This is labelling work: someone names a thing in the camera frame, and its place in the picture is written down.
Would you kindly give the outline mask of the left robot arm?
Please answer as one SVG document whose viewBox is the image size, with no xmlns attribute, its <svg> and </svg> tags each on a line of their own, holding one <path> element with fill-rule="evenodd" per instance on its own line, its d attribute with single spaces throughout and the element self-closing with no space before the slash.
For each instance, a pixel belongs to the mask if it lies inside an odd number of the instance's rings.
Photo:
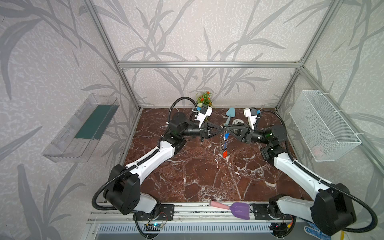
<svg viewBox="0 0 384 240">
<path fill-rule="evenodd" d="M 152 217 L 160 213 L 161 202 L 141 192 L 141 184 L 162 163 L 175 156 L 186 144 L 186 137 L 200 137 L 203 141 L 219 134 L 221 128 L 206 122 L 211 107 L 198 107 L 193 121 L 184 113 L 176 113 L 156 147 L 138 160 L 113 167 L 108 181 L 92 198 L 92 206 L 99 211 L 118 210 L 121 214 L 142 212 Z"/>
</svg>

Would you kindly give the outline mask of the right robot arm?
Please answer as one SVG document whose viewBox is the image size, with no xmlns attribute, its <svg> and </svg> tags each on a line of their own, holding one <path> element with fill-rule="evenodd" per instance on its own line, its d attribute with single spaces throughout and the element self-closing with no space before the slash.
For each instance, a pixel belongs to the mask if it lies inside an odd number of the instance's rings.
<svg viewBox="0 0 384 240">
<path fill-rule="evenodd" d="M 281 143 L 287 141 L 285 126 L 275 125 L 260 131 L 247 124 L 237 124 L 227 126 L 226 131 L 243 143 L 265 144 L 261 149 L 264 160 L 284 172 L 311 196 L 310 201 L 289 196 L 278 197 L 276 204 L 282 214 L 309 221 L 328 236 L 339 231 L 367 233 L 378 225 L 374 210 L 351 195 L 345 185 L 333 184 L 321 178 L 294 160 L 289 151 L 282 148 Z M 358 203 L 371 215 L 372 220 L 366 227 L 350 228 L 357 220 L 353 203 Z"/>
</svg>

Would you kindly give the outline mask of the teal toy trowel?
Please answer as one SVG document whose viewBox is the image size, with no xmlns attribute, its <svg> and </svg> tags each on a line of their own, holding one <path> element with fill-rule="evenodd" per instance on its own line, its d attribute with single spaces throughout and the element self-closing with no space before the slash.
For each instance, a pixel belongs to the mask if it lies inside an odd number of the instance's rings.
<svg viewBox="0 0 384 240">
<path fill-rule="evenodd" d="M 226 112 L 227 120 L 225 122 L 225 126 L 228 126 L 230 124 L 231 118 L 234 118 L 236 116 L 236 110 L 235 108 L 229 108 Z"/>
</svg>

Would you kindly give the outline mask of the potted artificial flowers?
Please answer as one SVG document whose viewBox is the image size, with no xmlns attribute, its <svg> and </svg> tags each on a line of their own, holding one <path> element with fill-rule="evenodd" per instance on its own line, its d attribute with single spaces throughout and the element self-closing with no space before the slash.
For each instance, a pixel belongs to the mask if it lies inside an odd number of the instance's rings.
<svg viewBox="0 0 384 240">
<path fill-rule="evenodd" d="M 197 106 L 201 107 L 202 105 L 206 105 L 208 107 L 212 107 L 212 93 L 209 91 L 198 93 L 197 94 Z"/>
</svg>

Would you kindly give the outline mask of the purple toy shovel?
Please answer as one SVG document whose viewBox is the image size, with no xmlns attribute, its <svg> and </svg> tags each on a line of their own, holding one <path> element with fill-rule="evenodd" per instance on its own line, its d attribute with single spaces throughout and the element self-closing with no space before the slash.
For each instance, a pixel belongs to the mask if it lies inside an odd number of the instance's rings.
<svg viewBox="0 0 384 240">
<path fill-rule="evenodd" d="M 242 220 L 250 220 L 250 205 L 246 203 L 233 203 L 231 206 L 211 201 L 211 207 L 229 210 L 234 217 Z"/>
</svg>

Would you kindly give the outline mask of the green circuit board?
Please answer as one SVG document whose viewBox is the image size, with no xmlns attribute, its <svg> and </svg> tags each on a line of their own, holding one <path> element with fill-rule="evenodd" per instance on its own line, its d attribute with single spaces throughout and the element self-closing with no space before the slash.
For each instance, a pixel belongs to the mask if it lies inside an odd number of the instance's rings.
<svg viewBox="0 0 384 240">
<path fill-rule="evenodd" d="M 148 222 L 144 225 L 146 232 L 159 232 L 161 231 L 167 222 Z"/>
</svg>

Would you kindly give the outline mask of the blue dotted work glove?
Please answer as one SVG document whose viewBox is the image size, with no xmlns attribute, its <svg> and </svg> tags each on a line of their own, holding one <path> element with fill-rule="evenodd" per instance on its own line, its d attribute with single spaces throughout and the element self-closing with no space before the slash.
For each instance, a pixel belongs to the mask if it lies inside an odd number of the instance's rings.
<svg viewBox="0 0 384 240">
<path fill-rule="evenodd" d="M 318 240 L 331 240 L 331 237 L 321 232 L 317 227 L 305 226 L 304 231 L 306 234 Z"/>
</svg>

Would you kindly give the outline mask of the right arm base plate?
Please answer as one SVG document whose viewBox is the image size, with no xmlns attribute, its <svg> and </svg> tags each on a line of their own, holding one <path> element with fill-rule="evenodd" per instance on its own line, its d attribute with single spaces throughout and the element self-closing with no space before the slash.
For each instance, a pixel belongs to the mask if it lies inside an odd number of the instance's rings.
<svg viewBox="0 0 384 240">
<path fill-rule="evenodd" d="M 293 219 L 291 215 L 283 215 L 281 213 L 270 212 L 270 210 L 272 210 L 272 207 L 270 207 L 269 203 L 250 204 L 250 211 L 255 220 L 287 222 Z"/>
</svg>

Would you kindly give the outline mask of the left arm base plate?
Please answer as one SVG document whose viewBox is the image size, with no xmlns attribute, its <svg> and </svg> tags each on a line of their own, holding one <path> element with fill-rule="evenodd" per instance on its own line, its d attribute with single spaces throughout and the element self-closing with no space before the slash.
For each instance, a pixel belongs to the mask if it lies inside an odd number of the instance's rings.
<svg viewBox="0 0 384 240">
<path fill-rule="evenodd" d="M 175 205 L 174 204 L 161 204 L 155 207 L 151 213 L 137 212 L 134 220 L 149 221 L 149 220 L 161 220 L 171 221 L 174 218 Z"/>
</svg>

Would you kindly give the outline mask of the clear plastic wall shelf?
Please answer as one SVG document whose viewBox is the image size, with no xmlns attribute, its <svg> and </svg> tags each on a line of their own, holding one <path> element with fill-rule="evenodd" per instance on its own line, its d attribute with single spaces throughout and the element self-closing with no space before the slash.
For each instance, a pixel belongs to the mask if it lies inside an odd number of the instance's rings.
<svg viewBox="0 0 384 240">
<path fill-rule="evenodd" d="M 117 97 L 89 94 L 42 155 L 54 163 L 86 163 L 120 104 Z"/>
</svg>

